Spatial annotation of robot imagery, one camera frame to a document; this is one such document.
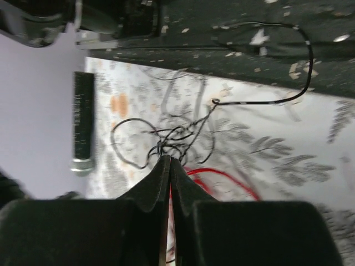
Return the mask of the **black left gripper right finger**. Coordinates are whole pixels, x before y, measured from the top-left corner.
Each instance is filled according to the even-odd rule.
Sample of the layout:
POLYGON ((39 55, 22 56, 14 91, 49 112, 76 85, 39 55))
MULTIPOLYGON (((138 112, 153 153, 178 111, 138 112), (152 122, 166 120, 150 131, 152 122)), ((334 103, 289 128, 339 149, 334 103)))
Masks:
POLYGON ((171 160, 177 265, 342 265, 316 208, 214 199, 171 160))

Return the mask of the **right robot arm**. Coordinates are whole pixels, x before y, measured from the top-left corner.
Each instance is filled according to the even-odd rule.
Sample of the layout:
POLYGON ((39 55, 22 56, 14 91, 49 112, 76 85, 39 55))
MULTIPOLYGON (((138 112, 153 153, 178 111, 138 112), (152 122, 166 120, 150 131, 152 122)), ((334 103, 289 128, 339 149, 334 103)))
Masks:
MULTIPOLYGON (((118 39, 158 36, 161 1, 1 1, 1 34, 32 48, 54 43, 68 23, 118 39)), ((94 74, 74 74, 74 159, 91 164, 94 74)), ((169 200, 177 265, 343 265, 316 208, 302 201, 223 202, 192 180, 181 161, 220 106, 200 122, 159 138, 147 159, 158 162, 117 199, 20 199, 18 185, 1 173, 2 265, 166 265, 169 200)))

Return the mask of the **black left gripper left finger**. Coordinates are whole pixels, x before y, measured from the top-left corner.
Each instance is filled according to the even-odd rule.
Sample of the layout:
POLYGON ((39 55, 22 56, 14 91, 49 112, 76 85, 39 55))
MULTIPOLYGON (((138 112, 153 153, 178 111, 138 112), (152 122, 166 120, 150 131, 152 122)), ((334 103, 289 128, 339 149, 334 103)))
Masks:
POLYGON ((22 199, 1 210, 2 265, 165 265, 171 159, 117 199, 22 199))

